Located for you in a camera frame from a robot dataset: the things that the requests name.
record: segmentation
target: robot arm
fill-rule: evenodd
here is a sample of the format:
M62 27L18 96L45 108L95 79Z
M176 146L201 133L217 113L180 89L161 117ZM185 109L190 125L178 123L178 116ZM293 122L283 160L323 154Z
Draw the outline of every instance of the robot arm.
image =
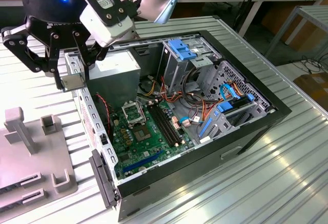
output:
M3 44L31 71L54 76L58 89L70 91L87 81L89 66L103 60L108 47L133 27L139 15L150 21L166 23L177 0L22 0L26 23L18 28L3 28ZM45 45L45 56L32 52L27 37L32 35ZM86 41L92 35L91 47ZM77 48L84 66L83 79L77 75L59 75L60 49Z

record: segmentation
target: white label sticker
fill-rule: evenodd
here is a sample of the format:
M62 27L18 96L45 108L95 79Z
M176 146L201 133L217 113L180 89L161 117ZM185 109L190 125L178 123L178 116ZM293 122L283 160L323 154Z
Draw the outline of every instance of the white label sticker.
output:
M136 62L134 62L131 57L125 53L119 53L116 56L107 55L106 58L102 61L96 61L96 65L98 66L101 72L119 69L120 71L128 71L136 68Z
M196 123L199 122L199 119L200 119L199 116L195 116L195 117L194 117L194 122L196 122Z
M101 7L104 9L108 9L113 6L112 2L110 0L98 0L98 3Z
M324 80L321 77L312 77L312 78L316 81L316 83L319 83L319 84L324 83Z

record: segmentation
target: capacitor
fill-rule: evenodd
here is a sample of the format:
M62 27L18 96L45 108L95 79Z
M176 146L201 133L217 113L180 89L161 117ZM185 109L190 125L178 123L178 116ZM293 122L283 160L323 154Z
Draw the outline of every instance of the capacitor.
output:
M141 166L141 167L138 169L138 171L140 172L140 171L145 170L145 169L146 169L146 167Z

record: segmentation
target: metal table leg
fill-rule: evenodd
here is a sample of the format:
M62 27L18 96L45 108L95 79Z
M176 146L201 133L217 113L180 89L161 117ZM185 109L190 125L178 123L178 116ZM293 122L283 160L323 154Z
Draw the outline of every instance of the metal table leg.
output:
M252 23L258 9L260 8L262 4L262 1L257 1L253 4L250 12L248 13L247 17L246 17L246 20L244 21L244 23L242 24L238 34L241 36L241 37L244 37L245 33L247 32L247 29L248 27L250 26L250 24Z
M283 36L283 34L286 32L286 30L288 29L288 27L290 26L290 24L292 23L292 21L295 19L296 15L298 14L298 10L299 10L299 6L296 6L293 9L292 13L289 15L289 17L287 18L287 20L282 25L282 27L279 29L279 31L276 34L276 36L274 36L273 40L271 41L271 43L269 45L268 50L264 54L264 56L266 58L270 55L270 53L276 47L277 43L279 42L279 40L281 39L281 37Z
M313 5L314 6L320 5L321 2L322 2L322 0L315 1ZM298 24L298 26L295 28L295 30L292 32L292 34L286 40L286 42L285 42L286 45L289 45L293 41L293 39L295 38L295 36L299 33L299 31L302 29L302 27L305 25L305 23L307 21L308 20L306 20L304 18L302 19L302 21Z

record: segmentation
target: slotted aluminum surface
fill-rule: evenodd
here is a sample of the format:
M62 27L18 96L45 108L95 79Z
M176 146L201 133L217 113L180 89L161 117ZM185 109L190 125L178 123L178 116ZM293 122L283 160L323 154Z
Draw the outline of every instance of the slotted aluminum surface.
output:
M298 13L328 33L328 6L300 6Z
M173 19L164 26L137 23L141 37L208 30L293 112L252 149L175 191L123 223L326 223L328 219L328 122L321 110L283 79L248 43L213 17ZM36 40L32 50L42 52ZM63 54L59 70L66 72ZM8 223L114 223L93 176L88 146L72 95L52 78L32 73L0 44L2 108L21 105L25 120L60 116L78 191ZM4 121L1 112L1 124Z

